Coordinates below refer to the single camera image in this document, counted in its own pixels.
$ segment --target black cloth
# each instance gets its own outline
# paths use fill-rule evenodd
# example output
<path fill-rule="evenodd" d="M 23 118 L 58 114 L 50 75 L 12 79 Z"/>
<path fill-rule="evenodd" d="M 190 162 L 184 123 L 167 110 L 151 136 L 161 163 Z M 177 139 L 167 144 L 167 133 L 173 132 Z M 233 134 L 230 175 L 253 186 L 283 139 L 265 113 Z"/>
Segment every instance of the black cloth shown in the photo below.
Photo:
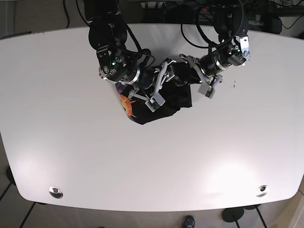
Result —
<path fill-rule="evenodd" d="M 159 93 L 166 102 L 152 112 L 144 100 L 132 97 L 128 99 L 131 85 L 116 84 L 116 89 L 122 101 L 127 116 L 138 124 L 145 124 L 164 117 L 172 116 L 181 108 L 192 107 L 190 85 L 176 86 L 173 82 L 164 83 Z"/>

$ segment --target metal bracket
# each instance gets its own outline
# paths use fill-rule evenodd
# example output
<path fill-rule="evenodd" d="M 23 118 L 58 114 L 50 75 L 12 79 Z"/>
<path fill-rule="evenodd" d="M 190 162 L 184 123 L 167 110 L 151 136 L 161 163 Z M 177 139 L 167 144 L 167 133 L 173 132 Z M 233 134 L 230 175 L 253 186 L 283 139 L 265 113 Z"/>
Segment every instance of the metal bracket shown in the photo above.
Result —
<path fill-rule="evenodd" d="M 239 36 L 239 42 L 241 46 L 241 51 L 246 60 L 250 60 L 250 52 L 249 52 L 249 39 L 247 34 Z"/>
<path fill-rule="evenodd" d="M 180 54 L 180 58 L 184 59 L 186 62 L 190 64 L 190 66 L 196 71 L 200 78 L 200 82 L 203 84 L 208 84 L 207 77 L 203 75 L 202 69 L 196 65 L 195 58 L 193 56 L 185 56 L 184 54 Z"/>

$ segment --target wire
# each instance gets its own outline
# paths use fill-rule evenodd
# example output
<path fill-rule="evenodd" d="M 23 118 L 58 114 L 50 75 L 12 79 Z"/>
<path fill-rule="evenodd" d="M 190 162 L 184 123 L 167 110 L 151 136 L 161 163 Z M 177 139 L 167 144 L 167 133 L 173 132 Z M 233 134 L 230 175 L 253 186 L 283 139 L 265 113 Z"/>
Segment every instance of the wire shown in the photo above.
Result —
<path fill-rule="evenodd" d="M 198 29 L 199 33 L 200 33 L 200 36 L 204 39 L 204 41 L 206 43 L 208 43 L 210 46 L 211 45 L 217 45 L 216 43 L 214 43 L 213 41 L 211 41 L 210 39 L 208 39 L 208 37 L 205 35 L 205 33 L 203 32 L 203 30 L 201 29 L 200 27 L 200 24 L 199 24 L 199 16 L 200 16 L 200 11 L 203 7 L 199 7 L 197 12 L 196 12 L 196 15 L 195 15 L 195 24 L 196 24 L 196 28 Z"/>
<path fill-rule="evenodd" d="M 229 44 L 229 42 L 236 36 L 236 34 L 238 33 L 238 31 L 241 29 L 242 25 L 243 25 L 243 18 L 244 18 L 244 7 L 243 7 L 243 3 L 242 3 L 242 0 L 238 0 L 239 4 L 240 4 L 240 7 L 242 9 L 242 18 L 241 18 L 241 22 L 240 22 L 240 25 L 238 27 L 238 29 L 235 31 L 235 33 L 229 38 L 227 39 L 226 41 L 224 41 L 223 43 L 220 43 L 220 44 L 217 44 L 215 46 L 208 46 L 208 47 L 205 47 L 205 46 L 199 46 L 199 45 L 196 45 L 196 44 L 193 44 L 190 40 L 188 40 L 184 34 L 184 31 L 183 31 L 183 23 L 182 23 L 182 18 L 183 16 L 185 15 L 185 13 L 181 16 L 181 20 L 180 20 L 180 31 L 181 31 L 181 34 L 182 36 L 184 37 L 184 39 L 189 43 L 191 44 L 192 46 L 196 47 L 196 48 L 201 48 L 201 49 L 209 49 L 209 48 L 219 48 L 219 47 L 224 47 L 225 45 Z M 204 7 L 204 6 L 196 6 L 194 8 L 192 8 L 191 10 L 193 9 L 196 9 L 198 7 Z"/>
<path fill-rule="evenodd" d="M 136 37 L 134 36 L 132 30 L 130 29 L 130 27 L 126 24 L 126 27 L 127 27 L 127 31 L 129 32 L 130 34 L 130 37 L 132 38 L 136 48 L 137 48 L 137 51 L 140 51 L 142 49 L 141 45 L 139 44 L 138 40 L 136 39 Z"/>
<path fill-rule="evenodd" d="M 283 23 L 282 23 L 282 26 L 283 26 L 285 29 L 291 29 L 291 27 L 294 26 L 295 23 L 296 23 L 301 17 L 303 17 L 303 16 L 304 16 L 304 14 L 303 14 L 302 16 L 299 16 L 299 17 L 297 18 L 297 20 L 295 20 L 295 22 L 294 22 L 290 27 L 288 27 L 288 28 L 286 28 L 285 25 L 283 25 Z"/>
<path fill-rule="evenodd" d="M 68 15 L 68 12 L 67 12 L 66 0 L 63 0 L 62 4 L 63 4 L 63 9 L 64 9 L 65 14 L 66 14 L 66 19 L 67 19 L 67 26 L 66 26 L 66 29 L 67 29 L 70 25 L 70 16 Z"/>

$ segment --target black table leg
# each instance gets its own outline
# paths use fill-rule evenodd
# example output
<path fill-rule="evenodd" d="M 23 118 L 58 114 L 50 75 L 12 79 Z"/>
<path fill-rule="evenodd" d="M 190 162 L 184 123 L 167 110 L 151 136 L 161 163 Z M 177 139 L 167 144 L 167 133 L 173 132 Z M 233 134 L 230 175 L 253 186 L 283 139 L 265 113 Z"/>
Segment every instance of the black table leg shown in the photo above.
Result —
<path fill-rule="evenodd" d="M 237 228 L 240 228 L 238 220 L 244 215 L 244 208 L 227 208 L 222 212 L 222 218 L 225 222 L 235 222 Z"/>
<path fill-rule="evenodd" d="M 25 218 L 23 219 L 23 221 L 22 221 L 22 223 L 21 223 L 21 225 L 20 225 L 19 228 L 22 228 L 22 227 L 23 227 L 23 225 L 24 225 L 24 223 L 27 221 L 27 219 L 28 219 L 28 217 L 29 217 L 31 211 L 33 210 L 35 204 L 36 204 L 36 202 L 33 202 L 32 206 L 31 206 L 30 209 L 28 210 L 28 213 L 27 213 L 27 215 L 25 216 Z"/>
<path fill-rule="evenodd" d="M 4 190 L 4 192 L 2 193 L 1 197 L 0 197 L 0 201 L 2 200 L 3 196 L 5 195 L 5 193 L 9 190 L 11 186 L 11 182 L 9 183 L 9 185 L 6 187 L 6 189 Z"/>

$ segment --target metal clamp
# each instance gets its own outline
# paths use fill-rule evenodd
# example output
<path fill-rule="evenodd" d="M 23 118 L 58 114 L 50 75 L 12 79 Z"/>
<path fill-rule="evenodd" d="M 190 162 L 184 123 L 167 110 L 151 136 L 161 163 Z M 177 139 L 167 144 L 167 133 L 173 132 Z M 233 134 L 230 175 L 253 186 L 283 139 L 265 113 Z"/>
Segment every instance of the metal clamp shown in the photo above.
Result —
<path fill-rule="evenodd" d="M 250 52 L 249 52 L 249 39 L 247 34 L 243 36 L 239 36 L 239 42 L 241 46 L 241 51 L 243 53 L 243 56 L 246 60 L 250 60 Z"/>

